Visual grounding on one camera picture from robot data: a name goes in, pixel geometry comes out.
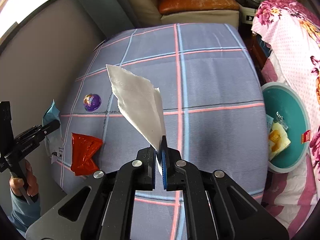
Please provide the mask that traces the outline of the blue left sleeve forearm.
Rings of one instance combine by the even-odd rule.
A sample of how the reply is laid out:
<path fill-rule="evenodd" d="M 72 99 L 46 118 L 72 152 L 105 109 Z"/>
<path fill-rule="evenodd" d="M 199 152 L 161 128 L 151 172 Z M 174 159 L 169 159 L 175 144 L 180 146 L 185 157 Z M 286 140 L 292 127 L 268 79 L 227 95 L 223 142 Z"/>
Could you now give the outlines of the blue left sleeve forearm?
<path fill-rule="evenodd" d="M 37 194 L 35 196 L 36 202 L 29 205 L 23 196 L 16 196 L 12 190 L 10 194 L 12 210 L 10 215 L 8 215 L 8 219 L 18 232 L 22 236 L 25 236 L 29 226 L 41 216 L 40 196 Z"/>

